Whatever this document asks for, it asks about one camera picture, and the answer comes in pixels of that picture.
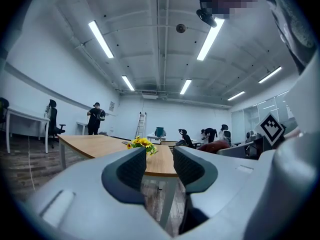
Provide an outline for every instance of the white table leg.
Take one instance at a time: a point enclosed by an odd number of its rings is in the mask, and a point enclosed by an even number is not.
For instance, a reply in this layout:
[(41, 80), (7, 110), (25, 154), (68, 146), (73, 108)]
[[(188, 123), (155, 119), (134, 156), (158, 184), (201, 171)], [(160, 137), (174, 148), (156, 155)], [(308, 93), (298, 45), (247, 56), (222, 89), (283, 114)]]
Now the white table leg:
[(48, 154), (48, 131), (49, 131), (49, 122), (46, 124), (45, 128), (45, 153)]
[(6, 150), (10, 154), (10, 138), (9, 138), (9, 129), (10, 129), (10, 111), (6, 113), (5, 121), (5, 139), (6, 139)]
[(166, 227), (171, 206), (174, 201), (175, 192), (176, 192), (176, 185), (178, 182), (178, 178), (168, 178), (166, 187), (165, 187), (165, 197), (164, 197), (164, 203), (160, 218), (160, 226), (164, 229)]
[(40, 141), (40, 134), (41, 134), (41, 121), (39, 121), (39, 132), (38, 132), (38, 140)]
[(59, 141), (59, 154), (60, 154), (60, 163), (62, 170), (66, 169), (66, 154), (65, 154), (65, 145), (60, 140)]
[(165, 182), (159, 181), (159, 189), (162, 190), (164, 188)]

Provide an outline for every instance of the white wall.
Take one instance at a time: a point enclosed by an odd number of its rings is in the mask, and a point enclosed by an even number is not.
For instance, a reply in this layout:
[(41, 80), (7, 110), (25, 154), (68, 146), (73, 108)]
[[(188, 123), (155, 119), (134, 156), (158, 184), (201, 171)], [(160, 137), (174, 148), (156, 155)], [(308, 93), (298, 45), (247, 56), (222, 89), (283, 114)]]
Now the white wall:
[(236, 105), (234, 105), (232, 108), (229, 109), (230, 112), (242, 110), (248, 107), (251, 107), (255, 104), (258, 104), (260, 102), (266, 101), (270, 98), (273, 98), (274, 96), (277, 96), (281, 93), (284, 93), (291, 89), (291, 87), (296, 83), (299, 75), (298, 74), (292, 74), (285, 78), (284, 80), (274, 84), (272, 87), (268, 88), (267, 90), (241, 102)]
[[(87, 111), (99, 102), (106, 113), (112, 114), (101, 122), (99, 131), (110, 132), (119, 106), (119, 94), (83, 60), (68, 40), (55, 30), (54, 22), (49, 20), (38, 19), (33, 27), (23, 31), (8, 54), (7, 62), (40, 85), (82, 106), (52, 97), (6, 70), (0, 76), (0, 97), (13, 106), (41, 114), (44, 114), (49, 100), (55, 100), (57, 126), (66, 124), (65, 134), (68, 135), (76, 133), (76, 121), (87, 122)], [(113, 112), (109, 111), (110, 101), (115, 103)], [(28, 119), (13, 116), (10, 124), (12, 133), (38, 135), (36, 123)]]
[(201, 129), (213, 128), (219, 131), (222, 124), (231, 126), (231, 114), (227, 110), (122, 96), (113, 135), (132, 140), (140, 112), (147, 113), (145, 134), (154, 133), (156, 127), (164, 127), (168, 141), (181, 139), (178, 129), (186, 129), (192, 139), (200, 141)]

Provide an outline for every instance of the round ceiling speaker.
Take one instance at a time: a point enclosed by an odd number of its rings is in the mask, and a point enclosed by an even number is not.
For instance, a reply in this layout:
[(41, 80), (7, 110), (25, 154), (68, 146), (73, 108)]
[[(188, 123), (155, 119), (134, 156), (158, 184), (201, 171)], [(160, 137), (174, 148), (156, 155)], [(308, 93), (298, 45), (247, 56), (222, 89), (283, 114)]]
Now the round ceiling speaker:
[(178, 33), (184, 33), (186, 31), (187, 27), (183, 24), (178, 24), (176, 25), (175, 27), (175, 30), (178, 32)]

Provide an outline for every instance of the ceiling light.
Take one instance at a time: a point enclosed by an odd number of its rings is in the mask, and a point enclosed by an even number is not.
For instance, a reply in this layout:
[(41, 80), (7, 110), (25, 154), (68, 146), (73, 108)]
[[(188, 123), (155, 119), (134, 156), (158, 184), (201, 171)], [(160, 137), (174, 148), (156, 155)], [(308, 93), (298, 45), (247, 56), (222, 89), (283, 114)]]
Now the ceiling light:
[(134, 91), (135, 89), (132, 87), (131, 83), (129, 82), (126, 75), (122, 76), (123, 80), (125, 81), (126, 85), (130, 88), (131, 91)]
[(104, 50), (105, 54), (108, 56), (109, 59), (113, 58), (114, 55), (112, 51), (110, 50), (106, 40), (104, 39), (103, 35), (101, 34), (100, 29), (98, 28), (98, 25), (96, 21), (91, 21), (89, 23), (89, 27), (92, 30), (95, 38), (98, 40), (99, 44), (101, 45), (102, 49)]
[(244, 94), (244, 93), (245, 93), (245, 91), (243, 90), (242, 92), (239, 92), (238, 94), (232, 96), (231, 98), (228, 98), (228, 101), (231, 101), (231, 100), (233, 100), (234, 98), (236, 98), (236, 97), (238, 97), (238, 96), (240, 96), (240, 95), (242, 95), (242, 94)]
[(289, 92), (289, 91), (287, 90), (287, 91), (285, 91), (285, 92), (283, 92), (283, 93), (279, 94), (277, 97), (279, 97), (279, 96), (281, 96), (282, 94), (285, 94), (285, 93), (287, 93), (287, 92)]
[(267, 106), (267, 107), (264, 107), (263, 109), (265, 110), (265, 109), (267, 109), (267, 108), (271, 108), (271, 107), (273, 107), (274, 105), (272, 105), (272, 106)]
[(184, 86), (183, 86), (180, 94), (185, 94), (185, 92), (186, 92), (187, 88), (189, 87), (191, 81), (192, 81), (191, 79), (185, 80)]
[(278, 67), (275, 71), (273, 71), (272, 73), (268, 74), (265, 78), (261, 79), (259, 81), (259, 84), (262, 84), (264, 81), (266, 81), (267, 79), (269, 79), (270, 77), (272, 77), (275, 73), (277, 73), (278, 71), (280, 71), (282, 69), (282, 67)]
[(207, 53), (209, 52), (212, 44), (214, 43), (223, 23), (224, 23), (224, 19), (222, 18), (215, 18), (214, 19), (217, 26), (216, 27), (212, 27), (204, 41), (204, 44), (201, 48), (201, 51), (199, 52), (198, 57), (196, 58), (199, 61), (203, 61), (207, 55)]
[(262, 104), (262, 103), (265, 103), (265, 102), (266, 102), (266, 100), (265, 100), (265, 101), (262, 101), (262, 102), (260, 102), (260, 103), (258, 103), (258, 104), (255, 104), (255, 105), (253, 105), (252, 107), (258, 106), (258, 105), (260, 105), (260, 104)]

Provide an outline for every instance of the glass window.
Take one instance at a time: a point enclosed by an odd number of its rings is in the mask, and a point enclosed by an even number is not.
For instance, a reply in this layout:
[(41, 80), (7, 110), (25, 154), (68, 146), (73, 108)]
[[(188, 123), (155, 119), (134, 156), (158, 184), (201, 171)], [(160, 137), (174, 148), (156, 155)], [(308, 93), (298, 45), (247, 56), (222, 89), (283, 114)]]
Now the glass window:
[(298, 124), (290, 108), (286, 103), (286, 95), (281, 94), (275, 97), (276, 107), (278, 108), (279, 122), (285, 126), (284, 134), (290, 133)]
[(245, 141), (245, 119), (243, 110), (231, 113), (232, 135), (231, 142), (238, 143)]
[(243, 110), (244, 113), (244, 129), (247, 134), (250, 131), (253, 131), (257, 124), (260, 122), (258, 106), (248, 107)]
[(265, 102), (259, 104), (258, 109), (260, 120), (263, 120), (269, 112), (275, 117), (275, 119), (279, 120), (277, 111), (278, 108), (274, 98), (268, 99)]

